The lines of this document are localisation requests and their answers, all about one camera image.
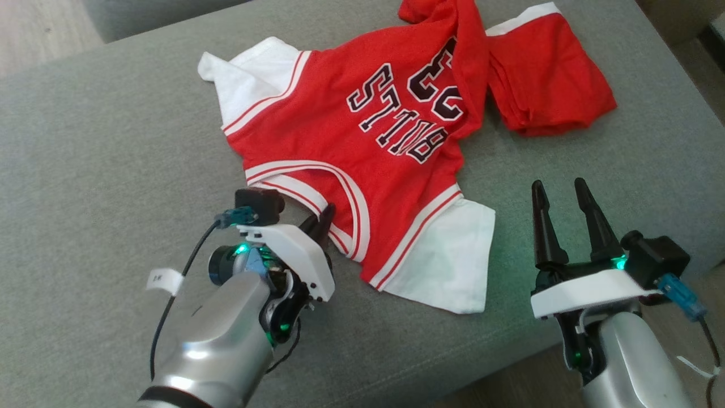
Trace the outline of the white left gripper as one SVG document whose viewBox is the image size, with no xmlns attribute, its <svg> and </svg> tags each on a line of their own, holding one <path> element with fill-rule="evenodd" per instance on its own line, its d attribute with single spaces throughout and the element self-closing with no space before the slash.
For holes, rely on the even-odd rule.
<svg viewBox="0 0 725 408">
<path fill-rule="evenodd" d="M 238 225 L 242 240 L 217 248 L 210 256 L 210 281 L 222 286 L 244 278 L 243 288 L 252 321 L 272 345 L 287 342 L 303 308 L 311 302 L 329 302 L 336 290 L 331 263 L 323 250 L 336 206 L 329 203 L 316 217 L 308 216 L 298 226 Z"/>
</svg>

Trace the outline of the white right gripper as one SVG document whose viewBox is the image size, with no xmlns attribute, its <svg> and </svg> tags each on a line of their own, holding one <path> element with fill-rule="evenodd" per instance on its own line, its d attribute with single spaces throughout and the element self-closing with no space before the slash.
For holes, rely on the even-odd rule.
<svg viewBox="0 0 725 408">
<path fill-rule="evenodd" d="M 534 261 L 539 269 L 531 294 L 534 317 L 556 320 L 565 366 L 580 374 L 583 385 L 658 386 L 661 345 L 642 317 L 642 308 L 658 304 L 661 292 L 636 282 L 624 261 L 610 261 L 621 258 L 624 250 L 586 181 L 575 178 L 574 186 L 593 263 L 566 265 L 569 255 L 555 234 L 544 185 L 536 180 L 531 186 Z"/>
</svg>

